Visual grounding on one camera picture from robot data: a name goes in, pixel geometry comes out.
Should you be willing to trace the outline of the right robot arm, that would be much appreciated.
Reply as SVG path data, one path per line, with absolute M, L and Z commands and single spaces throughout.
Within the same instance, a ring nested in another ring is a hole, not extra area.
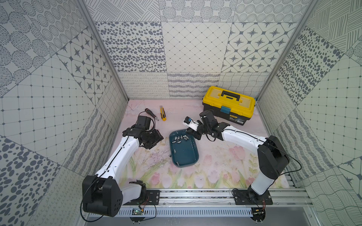
M 211 110 L 203 111 L 199 115 L 201 120 L 194 121 L 186 117 L 183 122 L 188 126 L 187 132 L 195 139 L 201 140 L 203 135 L 211 136 L 214 139 L 232 142 L 257 154 L 260 172 L 249 186 L 248 193 L 253 196 L 264 195 L 290 162 L 279 139 L 275 136 L 252 135 L 226 122 L 218 122 Z

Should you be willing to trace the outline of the teal plastic storage tray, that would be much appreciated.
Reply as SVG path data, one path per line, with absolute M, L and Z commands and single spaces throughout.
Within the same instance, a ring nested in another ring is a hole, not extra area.
M 179 136 L 187 135 L 189 140 L 179 141 Z M 186 132 L 186 130 L 173 131 L 169 135 L 169 143 L 171 150 L 171 159 L 176 167 L 184 168 L 194 165 L 199 160 L 199 152 L 195 142 L 195 138 Z

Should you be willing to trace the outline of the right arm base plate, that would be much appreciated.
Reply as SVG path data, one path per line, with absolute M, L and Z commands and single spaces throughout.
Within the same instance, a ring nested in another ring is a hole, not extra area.
M 233 189 L 232 196 L 236 205 L 273 205 L 270 192 L 258 195 L 253 190 Z

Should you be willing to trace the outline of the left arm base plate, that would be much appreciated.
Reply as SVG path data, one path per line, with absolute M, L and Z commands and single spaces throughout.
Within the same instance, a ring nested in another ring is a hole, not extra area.
M 130 206 L 130 205 L 158 205 L 159 199 L 160 199 L 160 190 L 146 190 L 145 195 L 143 195 L 141 198 L 136 200 L 131 200 L 124 205 Z

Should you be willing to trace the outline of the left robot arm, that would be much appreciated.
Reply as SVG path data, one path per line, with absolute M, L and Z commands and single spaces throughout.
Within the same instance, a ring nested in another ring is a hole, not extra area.
M 143 115 L 138 115 L 136 123 L 123 131 L 122 136 L 107 162 L 94 175 L 83 180 L 81 213 L 114 217 L 124 204 L 135 202 L 143 205 L 148 202 L 143 181 L 131 181 L 125 188 L 119 186 L 119 181 L 135 151 L 140 147 L 152 149 L 163 140 L 163 136 L 156 129 L 155 119 Z

